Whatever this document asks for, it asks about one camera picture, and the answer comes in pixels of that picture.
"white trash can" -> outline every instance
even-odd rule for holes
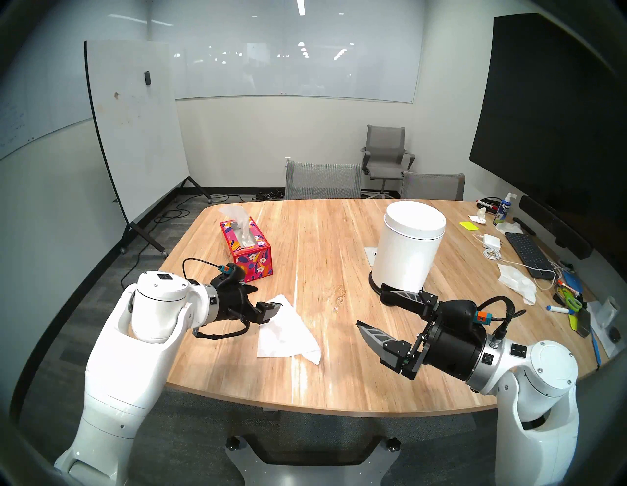
[[[437,209],[416,201],[399,201],[387,207],[372,282],[418,292],[431,270],[446,218]]]

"black keyboard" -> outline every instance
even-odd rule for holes
[[[534,278],[543,278],[544,280],[553,280],[553,266],[547,260],[547,257],[544,256],[542,250],[538,248],[538,245],[531,239],[530,236],[521,235],[520,233],[506,233],[505,237],[507,241],[509,241],[518,256],[522,260],[522,263],[527,265],[528,267],[537,268],[538,270],[533,270],[528,268],[527,271],[529,275]]]

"spray bottle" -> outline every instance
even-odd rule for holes
[[[512,198],[516,199],[517,197],[514,193],[507,193],[507,197],[501,201],[501,205],[498,207],[497,215],[494,216],[494,225],[505,221],[509,208],[512,205]]]

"green scissors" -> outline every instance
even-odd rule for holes
[[[583,307],[582,303],[578,301],[572,294],[570,290],[567,288],[559,288],[557,289],[557,293],[562,297],[564,302],[566,303],[566,307],[574,310],[575,312],[579,312]]]

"television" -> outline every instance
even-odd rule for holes
[[[494,18],[469,159],[561,219],[627,281],[626,149],[627,93],[601,59],[539,14]]]

